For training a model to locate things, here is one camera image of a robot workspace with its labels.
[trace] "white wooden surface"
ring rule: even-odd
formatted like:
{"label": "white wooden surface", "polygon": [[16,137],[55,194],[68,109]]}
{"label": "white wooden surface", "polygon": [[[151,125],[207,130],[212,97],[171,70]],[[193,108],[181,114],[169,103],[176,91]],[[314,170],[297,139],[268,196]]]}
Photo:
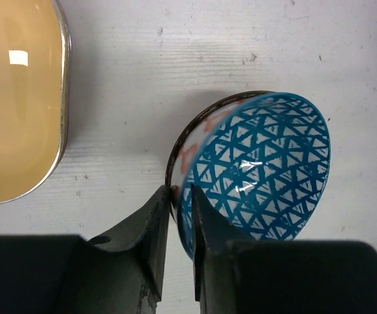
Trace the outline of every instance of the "white wooden surface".
{"label": "white wooden surface", "polygon": [[[328,120],[329,183],[299,238],[377,249],[377,1],[61,3],[73,39],[69,144],[42,187],[0,206],[0,234],[105,231],[164,182],[192,117],[264,89],[307,97]],[[199,313],[173,222],[158,313]]]}

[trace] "orange dish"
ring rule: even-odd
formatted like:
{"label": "orange dish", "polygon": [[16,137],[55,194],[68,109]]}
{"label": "orange dish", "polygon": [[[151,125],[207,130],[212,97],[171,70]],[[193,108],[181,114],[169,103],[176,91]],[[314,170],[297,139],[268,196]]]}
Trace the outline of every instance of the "orange dish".
{"label": "orange dish", "polygon": [[70,40],[55,0],[0,0],[0,203],[37,188],[67,135]]}

